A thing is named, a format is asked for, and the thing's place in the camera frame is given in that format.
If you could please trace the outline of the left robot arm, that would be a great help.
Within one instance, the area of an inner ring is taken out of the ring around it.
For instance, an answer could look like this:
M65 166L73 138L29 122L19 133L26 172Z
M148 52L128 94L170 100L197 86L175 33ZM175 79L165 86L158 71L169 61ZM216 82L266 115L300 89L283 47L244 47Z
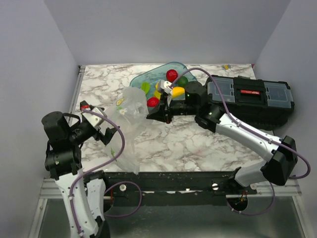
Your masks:
M95 115L81 117L62 112L51 112L42 118L48 137L45 168L59 188L66 208L70 237L99 238L109 235L102 214L102 197L110 184L103 172L97 171L84 180L81 164L81 146L89 138L108 145L116 128L100 131L103 120Z

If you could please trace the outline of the teal plastic container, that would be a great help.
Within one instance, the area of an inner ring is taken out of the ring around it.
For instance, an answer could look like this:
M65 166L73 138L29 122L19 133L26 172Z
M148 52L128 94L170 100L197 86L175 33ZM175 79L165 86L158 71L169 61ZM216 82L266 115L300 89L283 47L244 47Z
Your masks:
M156 67L152 70L149 70L145 73L142 73L139 76L136 76L130 83L130 88L127 90L127 95L128 97L133 101L140 103L141 106L146 106L148 108L148 111L150 112L153 108L150 108L147 106L147 100L151 97L154 97L154 92L156 91L155 85L161 81L166 79L166 72L170 69L175 69L178 72L178 76L182 77L185 76L187 77L188 81L196 81L196 77L192 75L192 73L184 73L187 70L187 67L179 62L170 62L167 64L164 64L162 66ZM151 88L148 92L147 95L145 95L144 91L140 89L141 84L143 82L147 82L151 85ZM185 94L183 94L180 97L172 99L173 102L179 101L179 100L184 100L185 99Z

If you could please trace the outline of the red fake apple front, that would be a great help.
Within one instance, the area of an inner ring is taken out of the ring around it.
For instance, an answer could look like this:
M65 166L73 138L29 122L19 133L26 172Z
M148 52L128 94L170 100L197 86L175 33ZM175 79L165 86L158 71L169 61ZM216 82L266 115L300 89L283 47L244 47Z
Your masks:
M158 104L159 104L159 99L156 97L151 97L147 100L147 106L150 108L154 108Z

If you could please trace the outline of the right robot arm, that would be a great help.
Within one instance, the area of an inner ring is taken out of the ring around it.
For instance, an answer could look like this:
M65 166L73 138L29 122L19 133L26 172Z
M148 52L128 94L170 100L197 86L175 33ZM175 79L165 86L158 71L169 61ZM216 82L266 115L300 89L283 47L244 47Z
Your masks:
M197 81L185 86L184 100L172 100L173 88L169 81L159 81L157 90L161 94L160 101L147 115L148 119L171 123L174 116L194 115L198 126L227 136L262 158L262 162L234 170L225 182L231 193L239 194L251 184L266 180L279 186L286 184L298 161L293 138L281 139L238 120L224 107L210 102L207 88Z

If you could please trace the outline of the green fake leaf fruit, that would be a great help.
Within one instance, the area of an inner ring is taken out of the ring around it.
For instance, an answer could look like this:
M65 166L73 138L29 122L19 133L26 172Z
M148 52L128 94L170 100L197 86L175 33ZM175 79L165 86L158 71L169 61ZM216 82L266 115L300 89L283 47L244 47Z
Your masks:
M151 85L147 82L143 82L140 87L140 89L144 91L145 95L148 94L150 88L151 88Z

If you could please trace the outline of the yellow-green fake starfruit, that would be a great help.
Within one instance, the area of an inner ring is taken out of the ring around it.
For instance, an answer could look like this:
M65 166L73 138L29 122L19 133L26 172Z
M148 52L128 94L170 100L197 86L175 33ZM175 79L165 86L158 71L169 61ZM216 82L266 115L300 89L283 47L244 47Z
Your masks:
M156 90L156 91L154 92L154 96L155 96L156 98L160 99L161 93Z

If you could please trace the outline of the clear plastic lemon-print bag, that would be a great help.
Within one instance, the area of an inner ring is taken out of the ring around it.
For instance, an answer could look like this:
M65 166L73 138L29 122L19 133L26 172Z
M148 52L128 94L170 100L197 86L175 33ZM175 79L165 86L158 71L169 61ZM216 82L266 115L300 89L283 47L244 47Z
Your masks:
M122 154L116 159L116 165L125 172L138 174L140 159L135 153L135 139L146 129L146 116L149 113L146 94L136 87L127 87L122 96L107 108L107 117L120 127L125 147Z

